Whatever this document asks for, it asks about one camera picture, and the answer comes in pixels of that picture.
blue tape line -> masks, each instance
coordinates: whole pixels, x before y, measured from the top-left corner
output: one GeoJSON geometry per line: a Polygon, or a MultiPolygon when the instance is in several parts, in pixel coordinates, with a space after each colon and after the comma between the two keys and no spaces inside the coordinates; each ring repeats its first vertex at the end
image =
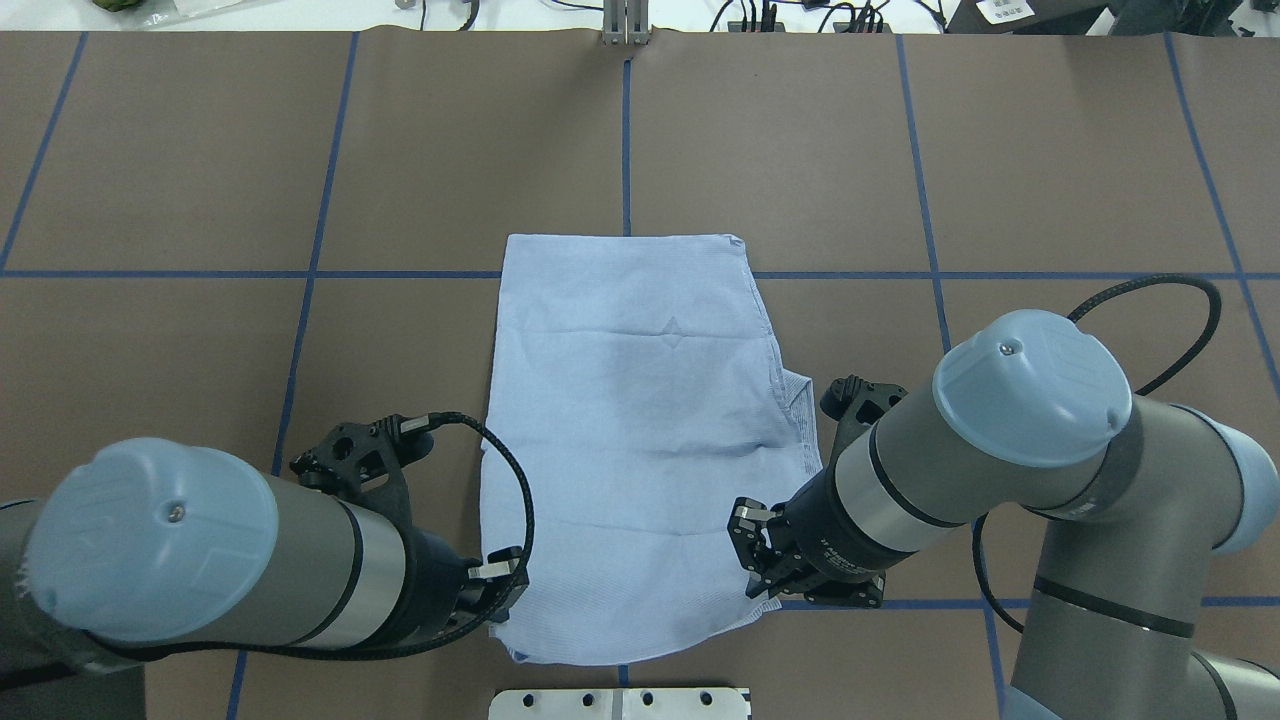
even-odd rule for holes
{"type": "Polygon", "coordinates": [[[1000,659],[1000,641],[996,637],[996,614],[983,605],[982,623],[987,626],[987,652],[991,655],[991,678],[996,688],[996,707],[1005,715],[1005,665],[1000,659]]]}
{"type": "MultiPolygon", "coordinates": [[[[911,78],[906,65],[906,44],[901,35],[893,36],[897,46],[897,69],[902,81],[902,104],[906,108],[906,129],[911,141],[911,160],[915,164],[915,190],[920,197],[920,220],[924,224],[924,246],[929,254],[929,273],[933,281],[933,304],[938,313],[938,333],[942,340],[942,352],[951,351],[951,328],[947,325],[946,300],[942,296],[942,273],[938,265],[938,249],[933,238],[933,214],[929,211],[929,193],[924,184],[924,160],[920,158],[920,136],[915,126],[915,105],[911,102],[911,78]]],[[[982,606],[982,619],[987,626],[987,650],[991,655],[991,676],[996,688],[996,702],[1000,714],[1005,712],[1005,671],[1000,660],[1000,643],[996,639],[995,612],[982,606]]]]}
{"type": "MultiPolygon", "coordinates": [[[[293,393],[298,383],[298,363],[302,359],[302,340],[307,333],[307,320],[311,315],[311,297],[315,293],[316,268],[320,265],[320,251],[324,247],[325,222],[329,215],[329,200],[333,195],[333,178],[338,169],[338,151],[342,147],[342,128],[347,119],[347,101],[351,97],[351,78],[356,68],[356,51],[360,47],[360,33],[351,33],[351,45],[347,49],[347,72],[342,81],[342,96],[338,100],[338,118],[333,126],[333,142],[329,146],[329,168],[325,172],[324,191],[320,195],[320,210],[316,215],[316,233],[311,243],[311,261],[307,265],[307,284],[302,291],[302,309],[298,313],[298,329],[293,336],[293,355],[289,359],[289,377],[284,384],[284,402],[280,407],[280,427],[275,434],[275,451],[271,457],[271,474],[279,475],[284,465],[284,437],[289,430],[289,420],[293,416],[293,393]]],[[[232,682],[230,700],[227,702],[227,720],[236,720],[239,711],[239,692],[244,674],[244,652],[241,651],[236,664],[236,678],[232,682]]]]}
{"type": "Polygon", "coordinates": [[[1201,601],[1202,607],[1280,607],[1275,596],[1217,596],[1201,601]]]}
{"type": "Polygon", "coordinates": [[[927,281],[933,278],[933,273],[922,270],[765,270],[751,274],[755,275],[755,279],[758,281],[927,281]]]}
{"type": "Polygon", "coordinates": [[[320,279],[498,279],[502,270],[316,270],[320,279]]]}
{"type": "Polygon", "coordinates": [[[1226,243],[1226,252],[1231,256],[1231,265],[1235,268],[1235,278],[1240,283],[1240,292],[1244,295],[1244,305],[1249,311],[1249,320],[1253,323],[1253,332],[1258,337],[1262,348],[1262,360],[1267,365],[1271,375],[1271,388],[1280,398],[1280,373],[1276,372],[1275,356],[1271,354],[1271,343],[1267,342],[1267,333],[1262,329],[1262,318],[1258,307],[1253,302],[1253,292],[1249,291],[1249,282],[1244,274],[1244,264],[1240,261],[1240,252],[1231,236],[1231,227],[1226,222],[1226,213],[1222,210],[1222,200],[1217,195],[1217,183],[1213,182],[1213,173],[1208,168],[1208,159],[1204,156],[1204,147],[1199,141],[1199,132],[1196,129],[1196,119],[1192,117],[1190,104],[1187,101],[1187,88],[1183,86],[1183,73],[1178,65],[1178,53],[1174,50],[1174,36],[1165,33],[1165,53],[1169,55],[1169,69],[1174,73],[1174,88],[1178,90],[1178,104],[1183,109],[1183,119],[1187,122],[1187,135],[1190,137],[1192,149],[1196,151],[1196,161],[1199,163],[1201,174],[1204,176],[1204,187],[1208,190],[1210,202],[1213,204],[1213,214],[1217,217],[1217,225],[1222,231],[1222,241],[1226,243]]]}
{"type": "Polygon", "coordinates": [[[814,605],[803,600],[782,601],[782,610],[788,612],[846,612],[856,610],[980,610],[984,606],[980,600],[950,600],[950,598],[920,598],[920,600],[886,600],[884,605],[874,607],[845,607],[841,605],[814,605]]]}
{"type": "Polygon", "coordinates": [[[6,278],[49,279],[303,279],[306,270],[8,270],[6,278]]]}
{"type": "MultiPolygon", "coordinates": [[[[1030,607],[1030,600],[1025,597],[1005,597],[1000,598],[1000,603],[1005,606],[1006,610],[1027,610],[1030,607]]],[[[1208,596],[1201,601],[1202,607],[1280,607],[1280,596],[1253,596],[1253,594],[1234,594],[1234,596],[1208,596]]],[[[987,607],[983,600],[965,600],[965,598],[901,598],[901,600],[886,600],[884,606],[879,610],[982,610],[987,607]]],[[[863,607],[844,607],[838,605],[813,605],[803,600],[785,600],[782,601],[782,610],[788,612],[794,611],[849,611],[849,610],[867,610],[863,607]]]]}
{"type": "Polygon", "coordinates": [[[36,159],[31,163],[31,172],[27,173],[27,184],[22,187],[22,196],[18,206],[13,211],[13,220],[9,223],[9,233],[4,238],[4,247],[0,249],[0,274],[4,273],[5,264],[9,263],[9,254],[13,252],[13,243],[18,240],[18,228],[22,227],[22,217],[27,213],[27,202],[31,201],[31,192],[36,188],[36,177],[40,176],[40,167],[45,164],[45,154],[49,152],[49,143],[54,138],[54,129],[58,127],[58,118],[63,114],[63,105],[67,104],[67,95],[72,90],[72,79],[76,69],[79,68],[81,56],[84,55],[84,45],[88,42],[88,33],[82,32],[76,44],[76,53],[72,54],[72,63],[67,65],[67,76],[63,78],[63,87],[58,91],[58,101],[54,102],[54,111],[49,115],[49,124],[45,126],[45,136],[40,138],[36,149],[36,159]]]}
{"type": "Polygon", "coordinates": [[[947,311],[942,300],[942,278],[938,274],[938,249],[933,243],[933,214],[929,211],[929,193],[924,187],[924,161],[920,158],[920,137],[915,129],[915,105],[911,102],[911,79],[906,70],[906,45],[901,35],[893,36],[897,45],[897,69],[902,79],[902,104],[906,108],[906,132],[911,140],[911,161],[915,164],[915,191],[920,199],[920,222],[924,224],[924,247],[929,254],[929,273],[933,281],[933,304],[938,313],[938,329],[942,332],[942,347],[951,350],[951,331],[947,328],[947,311]]]}
{"type": "Polygon", "coordinates": [[[248,653],[243,650],[236,653],[236,671],[232,673],[232,693],[227,698],[227,720],[236,720],[239,712],[239,691],[244,684],[244,665],[248,662],[248,653]]]}
{"type": "MultiPolygon", "coordinates": [[[[1005,272],[1005,270],[762,270],[759,281],[1124,281],[1151,272],[1005,272]]],[[[8,278],[41,279],[500,279],[502,270],[5,270],[8,278]]],[[[1236,273],[1189,273],[1211,281],[1236,279],[1236,273]]],[[[1245,273],[1248,279],[1280,281],[1280,273],[1245,273]]]]}
{"type": "Polygon", "coordinates": [[[631,58],[622,63],[622,234],[631,237],[631,58]]]}

black cable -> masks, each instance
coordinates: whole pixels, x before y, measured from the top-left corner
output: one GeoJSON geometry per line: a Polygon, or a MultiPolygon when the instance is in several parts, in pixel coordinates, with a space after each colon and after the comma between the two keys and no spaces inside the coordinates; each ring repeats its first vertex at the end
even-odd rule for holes
{"type": "Polygon", "coordinates": [[[987,605],[996,611],[996,615],[1005,621],[1006,625],[1023,632],[1023,624],[1014,619],[1012,615],[1005,610],[1005,606],[996,600],[996,593],[991,592],[991,580],[987,578],[987,559],[982,553],[982,529],[987,525],[987,515],[978,518],[973,523],[973,544],[970,550],[973,551],[973,568],[974,574],[978,575],[978,589],[982,591],[982,597],[987,600],[987,605]]]}
{"type": "Polygon", "coordinates": [[[1204,278],[1197,278],[1194,275],[1180,275],[1175,273],[1166,273],[1158,275],[1146,275],[1142,278],[1135,278],[1128,282],[1123,282],[1117,286],[1108,287],[1102,292],[1094,295],[1093,297],[1085,300],[1075,310],[1066,316],[1068,320],[1073,323],[1079,323],[1080,318],[1087,315],[1091,310],[1102,305],[1107,300],[1119,297],[1121,295],[1133,292],[1135,290],[1142,290],[1144,287],[1151,287],[1155,284],[1185,284],[1188,287],[1194,287],[1204,292],[1208,297],[1208,318],[1204,320],[1204,329],[1201,331],[1199,337],[1196,342],[1183,352],[1181,357],[1174,361],[1172,365],[1165,369],[1164,373],[1156,375],[1156,379],[1142,386],[1134,391],[1134,395],[1149,395],[1152,391],[1160,386],[1167,383],[1174,375],[1180,373],[1192,360],[1199,355],[1204,347],[1208,346],[1210,341],[1213,340],[1213,333],[1217,332],[1217,323],[1222,318],[1222,295],[1217,291],[1217,286],[1206,281],[1204,278]]]}
{"type": "MultiPolygon", "coordinates": [[[[719,24],[719,19],[722,17],[724,17],[724,10],[728,10],[728,6],[732,5],[732,4],[733,4],[733,0],[724,0],[724,4],[721,5],[719,12],[716,13],[716,19],[712,20],[712,28],[708,29],[707,32],[716,32],[716,26],[718,26],[719,24]]],[[[746,26],[746,15],[742,17],[742,24],[744,24],[744,27],[746,26]]]]}
{"type": "Polygon", "coordinates": [[[929,13],[929,17],[933,18],[933,22],[938,23],[938,29],[941,29],[942,32],[947,31],[947,14],[942,10],[942,0],[938,0],[937,10],[934,10],[933,6],[925,3],[924,0],[911,0],[911,1],[924,8],[925,12],[929,13]]]}
{"type": "Polygon", "coordinates": [[[136,660],[156,660],[169,655],[177,655],[183,652],[196,652],[202,650],[244,650],[250,652],[264,652],[268,655],[283,655],[285,657],[297,657],[301,660],[332,660],[332,661],[365,661],[365,660],[396,660],[399,657],[408,657],[411,655],[419,655],[429,650],[435,650],[438,647],[449,644],[463,635],[475,630],[480,625],[488,623],[502,607],[507,598],[511,597],[512,591],[516,588],[516,582],[524,574],[525,568],[529,566],[529,557],[534,552],[534,496],[532,491],[529,488],[529,478],[525,475],[525,470],[520,466],[516,456],[511,454],[511,450],[489,428],[484,427],[480,420],[463,415],[462,413],[431,413],[428,415],[426,430],[434,430],[443,425],[467,425],[493,446],[502,455],[502,459],[507,461],[511,466],[511,471],[516,475],[516,482],[520,483],[520,495],[525,503],[525,541],[521,546],[520,560],[516,561],[516,569],[512,571],[511,577],[503,583],[502,589],[493,598],[493,603],[481,611],[479,615],[467,620],[456,629],[448,633],[436,635],[429,641],[420,643],[403,646],[403,647],[390,647],[383,650],[311,650],[303,647],[274,647],[274,646],[257,646],[257,644],[242,644],[242,643],[220,643],[220,642],[196,642],[196,643],[180,643],[173,646],[150,647],[150,648],[118,648],[104,643],[104,647],[120,655],[122,657],[131,657],[136,660]]]}
{"type": "Polygon", "coordinates": [[[476,17],[480,15],[480,0],[471,0],[471,12],[467,13],[467,22],[462,23],[458,32],[466,32],[471,29],[471,26],[476,24],[476,17]]]}
{"type": "Polygon", "coordinates": [[[575,10],[596,10],[599,13],[604,12],[604,8],[596,8],[595,5],[579,5],[577,3],[566,3],[564,0],[547,0],[547,1],[556,5],[563,5],[564,8],[572,8],[575,10]]]}
{"type": "Polygon", "coordinates": [[[858,8],[854,8],[852,3],[836,3],[835,5],[827,8],[827,14],[822,17],[822,24],[818,26],[818,32],[827,29],[827,20],[829,20],[831,15],[841,8],[849,9],[849,24],[854,24],[854,17],[858,14],[858,8]]]}
{"type": "MultiPolygon", "coordinates": [[[[1161,273],[1156,275],[1144,275],[1140,278],[1134,278],[1132,281],[1125,281],[1120,284],[1111,286],[1102,292],[1098,292],[1093,297],[1089,297],[1084,302],[1075,306],[1066,319],[1073,323],[1079,323],[1080,318],[1088,315],[1098,305],[1108,300],[1120,297],[1121,295],[1130,293],[1135,290],[1142,290],[1144,287],[1151,287],[1156,284],[1185,284],[1188,287],[1194,287],[1204,293],[1208,299],[1208,316],[1204,320],[1204,329],[1201,331],[1199,337],[1196,342],[1187,348],[1187,352],[1174,361],[1172,365],[1165,369],[1164,373],[1156,375],[1156,379],[1142,386],[1134,391],[1134,395],[1148,395],[1160,386],[1167,383],[1174,375],[1180,373],[1192,360],[1196,359],[1203,350],[1208,346],[1210,341],[1213,340],[1213,333],[1217,332],[1217,324],[1222,319],[1222,293],[1219,292],[1217,286],[1206,281],[1204,278],[1197,278],[1196,275],[1183,275],[1178,273],[1161,273]]],[[[987,525],[987,515],[982,515],[973,523],[973,544],[970,547],[973,555],[973,573],[978,578],[978,589],[982,591],[982,597],[986,598],[987,605],[1005,621],[1010,628],[1023,632],[1023,624],[1015,620],[996,598],[996,594],[991,592],[991,582],[987,578],[987,560],[982,552],[982,529],[987,525]]]]}

screw hole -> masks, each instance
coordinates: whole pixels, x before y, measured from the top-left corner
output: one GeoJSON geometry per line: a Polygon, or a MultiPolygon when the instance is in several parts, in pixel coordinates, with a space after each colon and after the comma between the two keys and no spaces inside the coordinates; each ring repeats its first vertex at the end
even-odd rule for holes
{"type": "Polygon", "coordinates": [[[333,443],[333,456],[338,460],[346,460],[355,447],[356,443],[351,442],[349,437],[338,438],[338,442],[333,443]]]}

light blue joint cover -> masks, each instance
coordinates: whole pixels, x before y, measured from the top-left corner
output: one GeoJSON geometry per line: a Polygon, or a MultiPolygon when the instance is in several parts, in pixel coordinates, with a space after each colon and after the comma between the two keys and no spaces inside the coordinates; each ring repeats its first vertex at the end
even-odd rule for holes
{"type": "Polygon", "coordinates": [[[27,543],[36,603],[104,639],[155,643],[221,618],[279,529],[266,479],[206,447],[137,438],[72,471],[27,543]]]}
{"type": "Polygon", "coordinates": [[[1208,423],[1226,443],[1231,457],[1235,459],[1244,491],[1240,520],[1235,524],[1231,537],[1213,548],[1213,555],[1239,552],[1262,537],[1267,525],[1275,521],[1276,511],[1280,510],[1280,477],[1276,475],[1275,462],[1256,439],[1240,430],[1229,428],[1194,407],[1185,405],[1175,405],[1175,407],[1181,407],[1208,423]]]}
{"type": "Polygon", "coordinates": [[[1061,468],[1106,448],[1133,410],[1111,352],[1075,323],[1015,310],[947,352],[933,400],[978,450],[1029,468],[1061,468]]]}
{"type": "Polygon", "coordinates": [[[1062,720],[1062,717],[1032,696],[1009,685],[1005,688],[1005,711],[1000,714],[1000,720],[1062,720]]]}

light blue cloth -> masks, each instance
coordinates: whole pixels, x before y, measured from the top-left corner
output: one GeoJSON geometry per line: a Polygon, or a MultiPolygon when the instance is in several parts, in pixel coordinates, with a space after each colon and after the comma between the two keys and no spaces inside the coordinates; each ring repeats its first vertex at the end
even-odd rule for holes
{"type": "MultiPolygon", "coordinates": [[[[782,368],[732,236],[512,236],[486,423],[524,465],[530,585],[494,634],[517,660],[617,665],[754,621],[726,525],[820,468],[813,383],[782,368]]],[[[486,446],[485,551],[520,544],[486,446]]]]}

